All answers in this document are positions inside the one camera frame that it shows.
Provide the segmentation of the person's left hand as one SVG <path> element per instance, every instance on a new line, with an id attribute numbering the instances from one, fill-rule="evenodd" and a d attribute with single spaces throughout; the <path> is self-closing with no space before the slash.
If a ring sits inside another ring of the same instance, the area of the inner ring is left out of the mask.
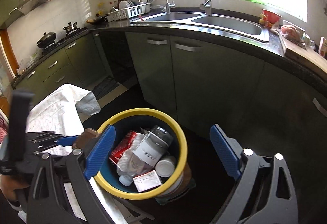
<path id="1" fill-rule="evenodd" d="M 1 175 L 1 191 L 10 202 L 16 202 L 18 200 L 16 190 L 27 187 L 29 187 L 29 184 L 22 179 L 10 175 Z"/>

